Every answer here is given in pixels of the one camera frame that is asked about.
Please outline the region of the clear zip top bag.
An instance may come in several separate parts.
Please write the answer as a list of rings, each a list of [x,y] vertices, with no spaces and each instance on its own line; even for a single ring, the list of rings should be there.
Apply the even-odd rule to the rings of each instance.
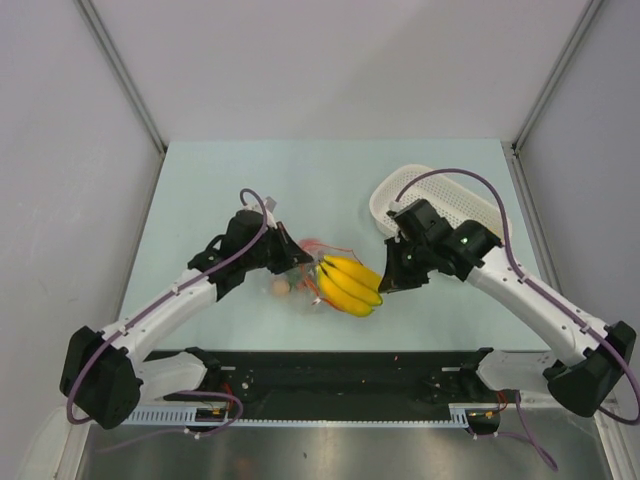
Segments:
[[[330,245],[322,242],[318,238],[313,238],[313,239],[316,240],[316,245],[317,245],[316,262],[314,264],[310,264],[306,266],[309,268],[309,273],[312,277],[313,288],[311,290],[302,290],[302,291],[292,290],[290,288],[290,292],[287,295],[284,295],[284,296],[273,295],[271,293],[272,282],[276,279],[282,279],[287,281],[285,276],[285,273],[287,272],[286,271],[282,274],[268,273],[265,276],[266,285],[264,287],[264,291],[267,294],[271,295],[272,297],[286,302],[290,307],[296,309],[300,313],[324,313],[329,310],[334,310],[339,313],[346,314],[338,310],[334,306],[332,306],[326,299],[323,298],[323,295],[320,292],[316,282],[316,265],[326,255],[348,257],[358,261],[363,265],[365,264],[358,258],[358,256],[356,255],[356,252],[351,248],[344,248],[344,247]]]

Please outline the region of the yellow fake bananas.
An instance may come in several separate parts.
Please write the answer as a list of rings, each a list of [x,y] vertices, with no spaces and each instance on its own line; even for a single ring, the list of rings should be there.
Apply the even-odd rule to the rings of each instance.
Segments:
[[[383,304],[381,277],[348,257],[324,256],[316,265],[316,282],[324,299],[355,317],[367,317]]]

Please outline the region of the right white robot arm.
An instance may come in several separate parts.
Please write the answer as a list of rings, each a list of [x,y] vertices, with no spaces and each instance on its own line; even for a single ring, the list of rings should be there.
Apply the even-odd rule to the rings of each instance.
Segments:
[[[425,199],[386,213],[397,232],[386,239],[382,293],[419,288],[432,272],[455,277],[507,308],[548,346],[539,354],[485,349],[461,376],[463,393],[484,401],[495,391],[550,394],[581,417],[591,417],[624,374],[636,342],[623,321],[587,314],[527,274],[498,236],[475,220],[452,227]]]

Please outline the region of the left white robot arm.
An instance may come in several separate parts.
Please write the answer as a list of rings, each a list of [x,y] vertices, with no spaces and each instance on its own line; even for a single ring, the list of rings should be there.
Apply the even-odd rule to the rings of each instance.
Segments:
[[[70,423],[122,424],[142,403],[193,393],[207,400],[221,387],[219,362],[198,347],[150,359],[156,346],[199,312],[240,286],[247,273],[282,274],[312,256],[270,213],[238,211],[225,233],[197,253],[173,284],[138,313],[71,337],[60,381]]]

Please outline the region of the beige fake egg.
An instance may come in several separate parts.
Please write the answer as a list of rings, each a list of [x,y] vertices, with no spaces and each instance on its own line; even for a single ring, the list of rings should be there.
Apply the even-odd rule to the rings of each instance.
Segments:
[[[271,293],[275,296],[284,296],[290,292],[290,285],[286,280],[276,279],[271,284]]]

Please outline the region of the white perforated plastic basket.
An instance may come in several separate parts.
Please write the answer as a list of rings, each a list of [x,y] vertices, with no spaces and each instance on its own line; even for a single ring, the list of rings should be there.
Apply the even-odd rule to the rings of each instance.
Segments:
[[[489,202],[454,182],[443,174],[430,176],[413,184],[402,196],[396,196],[415,177],[431,171],[430,167],[418,164],[405,165],[392,172],[374,190],[369,199],[369,210],[378,230],[386,237],[395,236],[397,225],[387,215],[415,200],[427,200],[453,228],[466,220],[475,220],[504,240],[504,228],[500,210],[495,202]]]

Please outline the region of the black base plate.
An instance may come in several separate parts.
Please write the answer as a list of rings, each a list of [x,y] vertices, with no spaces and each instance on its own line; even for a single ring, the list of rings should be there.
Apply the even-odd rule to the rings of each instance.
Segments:
[[[500,409],[504,395],[475,373],[485,353],[214,351],[220,368],[194,398],[211,403],[207,392],[232,394],[252,419],[418,419],[456,404]]]

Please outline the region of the aluminium frame rail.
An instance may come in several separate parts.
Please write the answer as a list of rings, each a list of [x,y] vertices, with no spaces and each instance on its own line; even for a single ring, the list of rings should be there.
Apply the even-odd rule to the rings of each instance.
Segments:
[[[613,391],[611,391],[604,397],[601,403],[598,406],[595,406],[594,408],[591,408],[591,407],[573,408],[573,407],[566,406],[564,403],[562,403],[560,400],[558,400],[556,397],[554,397],[551,393],[547,391],[538,392],[538,391],[523,390],[521,392],[521,403],[526,408],[534,408],[534,407],[553,408],[553,409],[559,409],[559,410],[569,412],[581,418],[591,418],[596,413],[600,412],[603,409],[610,408],[611,406],[616,406],[617,399],[616,399],[616,394]]]

